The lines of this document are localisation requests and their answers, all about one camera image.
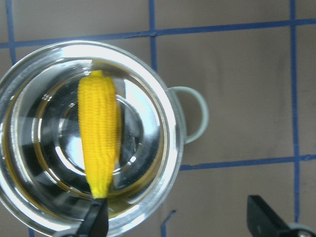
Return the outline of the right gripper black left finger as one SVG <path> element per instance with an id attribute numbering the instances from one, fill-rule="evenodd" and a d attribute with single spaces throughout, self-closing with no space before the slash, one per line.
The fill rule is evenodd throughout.
<path id="1" fill-rule="evenodd" d="M 77 237 L 106 237 L 109 231 L 107 198 L 94 200 L 76 232 Z"/>

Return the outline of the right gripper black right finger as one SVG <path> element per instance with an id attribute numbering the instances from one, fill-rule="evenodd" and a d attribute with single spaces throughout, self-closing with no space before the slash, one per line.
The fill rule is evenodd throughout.
<path id="1" fill-rule="evenodd" d="M 259 195 L 247 198 L 247 228 L 253 237 L 314 237 L 308 226 L 287 224 Z"/>

